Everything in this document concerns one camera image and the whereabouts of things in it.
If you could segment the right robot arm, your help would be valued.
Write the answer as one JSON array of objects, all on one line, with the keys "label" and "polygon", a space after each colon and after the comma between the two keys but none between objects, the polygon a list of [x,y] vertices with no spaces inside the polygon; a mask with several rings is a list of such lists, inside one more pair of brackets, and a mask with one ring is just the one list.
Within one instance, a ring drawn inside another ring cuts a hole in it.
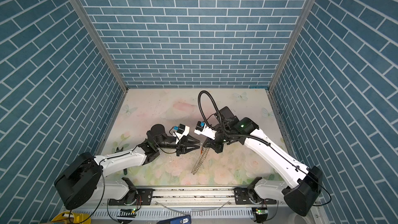
[{"label": "right robot arm", "polygon": [[[217,125],[208,122],[202,108],[202,95],[207,95],[215,109]],[[198,107],[203,121],[199,121],[195,133],[203,135],[205,148],[222,153],[224,145],[240,143],[258,154],[283,179],[280,185],[262,177],[256,178],[248,186],[248,192],[254,201],[273,199],[286,203],[296,214],[305,217],[312,207],[323,206],[316,200],[321,193],[332,195],[323,186],[323,172],[317,167],[312,168],[299,162],[282,148],[277,146],[252,119],[239,119],[228,107],[219,109],[212,95],[202,90],[198,95]]]}]

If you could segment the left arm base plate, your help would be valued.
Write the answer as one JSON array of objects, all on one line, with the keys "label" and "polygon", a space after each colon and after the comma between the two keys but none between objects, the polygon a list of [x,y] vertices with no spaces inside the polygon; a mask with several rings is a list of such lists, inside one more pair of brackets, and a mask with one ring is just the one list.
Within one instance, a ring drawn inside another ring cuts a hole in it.
[{"label": "left arm base plate", "polygon": [[109,199],[110,206],[149,206],[152,201],[154,190],[151,188],[139,188],[129,191],[121,200]]}]

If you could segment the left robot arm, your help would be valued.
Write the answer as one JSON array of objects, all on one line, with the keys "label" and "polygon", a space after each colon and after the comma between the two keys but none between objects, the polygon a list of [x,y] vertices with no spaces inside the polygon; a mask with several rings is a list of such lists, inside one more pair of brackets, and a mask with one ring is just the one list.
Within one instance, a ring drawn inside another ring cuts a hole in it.
[{"label": "left robot arm", "polygon": [[121,205],[138,202],[138,190],[132,181],[106,181],[106,177],[131,167],[153,162],[164,149],[172,149],[177,156],[200,147],[200,141],[189,134],[190,128],[180,124],[167,135],[165,127],[155,124],[147,131],[146,139],[134,148],[110,155],[80,154],[55,180],[54,186],[67,210],[74,210],[89,201],[112,200]]}]

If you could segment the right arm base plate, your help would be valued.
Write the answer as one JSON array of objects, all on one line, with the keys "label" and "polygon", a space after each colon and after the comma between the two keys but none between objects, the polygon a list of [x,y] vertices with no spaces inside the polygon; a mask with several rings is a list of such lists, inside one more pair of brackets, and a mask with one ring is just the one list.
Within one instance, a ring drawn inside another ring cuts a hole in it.
[{"label": "right arm base plate", "polygon": [[253,188],[235,187],[233,193],[236,205],[265,204],[265,200]]}]

